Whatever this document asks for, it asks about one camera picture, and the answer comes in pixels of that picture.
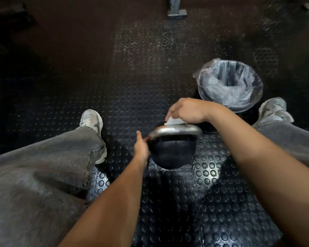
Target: sneaker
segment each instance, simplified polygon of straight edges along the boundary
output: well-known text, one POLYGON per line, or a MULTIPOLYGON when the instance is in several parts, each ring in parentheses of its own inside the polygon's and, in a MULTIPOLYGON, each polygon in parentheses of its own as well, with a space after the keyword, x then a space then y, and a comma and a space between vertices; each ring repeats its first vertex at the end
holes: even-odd
POLYGON ((294 122, 292 115, 286 111, 286 101, 280 97, 268 99, 262 103, 259 108, 259 119, 252 127, 257 128, 274 121, 294 122))
MULTIPOLYGON (((83 112, 79 126, 80 127, 81 126, 90 127, 91 129, 93 129, 98 134, 98 136, 103 141, 103 139, 101 137, 101 132, 102 132, 102 128, 103 128, 103 120, 102 120, 102 117, 99 115, 98 112, 96 112, 92 109, 88 109, 85 112, 83 112)), ((107 156, 107 150, 106 150, 106 145, 104 143, 103 155, 99 160, 97 160, 95 162, 95 164, 97 165, 97 164, 103 163, 105 161, 106 156, 107 156)))

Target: plastic bag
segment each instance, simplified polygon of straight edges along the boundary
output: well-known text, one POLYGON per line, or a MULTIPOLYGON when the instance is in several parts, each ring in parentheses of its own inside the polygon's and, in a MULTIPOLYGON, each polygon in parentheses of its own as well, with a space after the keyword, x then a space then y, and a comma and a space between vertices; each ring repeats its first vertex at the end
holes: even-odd
POLYGON ((254 106, 262 97, 263 83, 255 70, 236 61, 216 58, 193 74, 203 100, 220 103, 235 113, 254 106))

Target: white sneaker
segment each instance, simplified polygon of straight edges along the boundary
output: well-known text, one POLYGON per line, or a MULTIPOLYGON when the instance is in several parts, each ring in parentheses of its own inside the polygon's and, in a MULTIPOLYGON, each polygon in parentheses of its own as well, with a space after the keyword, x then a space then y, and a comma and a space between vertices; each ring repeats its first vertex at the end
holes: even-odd
POLYGON ((259 119, 252 127, 257 128, 274 121, 294 122, 292 115, 286 111, 286 101, 280 97, 271 98, 262 103, 259 108, 259 119))
MULTIPOLYGON (((102 132, 102 128, 103 128, 103 120, 102 120, 102 117, 99 115, 99 113, 96 112, 95 110, 88 109, 85 112, 83 112, 79 126, 80 127, 81 126, 90 127, 91 129, 93 129, 98 134, 98 136, 103 141, 103 139, 101 137, 101 132, 102 132)), ((103 163, 105 161, 106 156, 107 156, 107 149, 106 149, 106 145, 104 143, 103 155, 101 156, 101 158, 99 160, 97 160, 95 162, 95 164, 97 165, 97 164, 103 163)))

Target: floor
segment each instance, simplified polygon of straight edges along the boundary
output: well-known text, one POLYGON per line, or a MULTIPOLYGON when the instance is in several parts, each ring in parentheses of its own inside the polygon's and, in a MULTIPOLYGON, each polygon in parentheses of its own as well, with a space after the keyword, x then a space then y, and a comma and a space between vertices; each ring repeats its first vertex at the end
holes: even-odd
MULTIPOLYGON (((261 101, 287 101, 309 130, 309 11, 297 0, 182 0, 185 20, 167 20, 166 0, 23 1, 37 25, 0 38, 0 154, 75 129, 87 108, 104 120, 109 155, 94 167, 88 200, 124 170, 135 132, 146 135, 213 58, 252 66, 261 101)), ((133 246, 272 246, 281 232, 240 175, 217 133, 197 142, 193 162, 144 172, 133 246)))

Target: gray jeans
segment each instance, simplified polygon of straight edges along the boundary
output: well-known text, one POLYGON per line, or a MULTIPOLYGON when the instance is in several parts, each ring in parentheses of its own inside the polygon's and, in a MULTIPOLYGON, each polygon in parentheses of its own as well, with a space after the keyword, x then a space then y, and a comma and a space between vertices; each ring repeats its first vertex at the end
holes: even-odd
MULTIPOLYGON (((258 131, 309 166, 309 132, 272 122, 258 131)), ((0 156, 0 247, 57 246, 86 210, 90 168, 104 143, 88 127, 0 156)))

